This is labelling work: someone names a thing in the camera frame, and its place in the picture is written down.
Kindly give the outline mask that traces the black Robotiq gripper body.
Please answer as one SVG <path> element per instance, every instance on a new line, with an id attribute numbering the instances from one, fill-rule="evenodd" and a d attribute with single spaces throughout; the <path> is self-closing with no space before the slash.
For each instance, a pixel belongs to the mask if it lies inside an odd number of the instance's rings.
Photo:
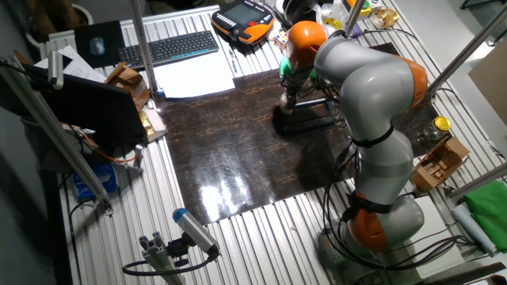
<path id="1" fill-rule="evenodd" d="M 301 77 L 285 77 L 281 81 L 281 85 L 285 89 L 286 98 L 288 103 L 295 104 L 298 92 L 304 87 L 307 82 L 306 78 Z"/>

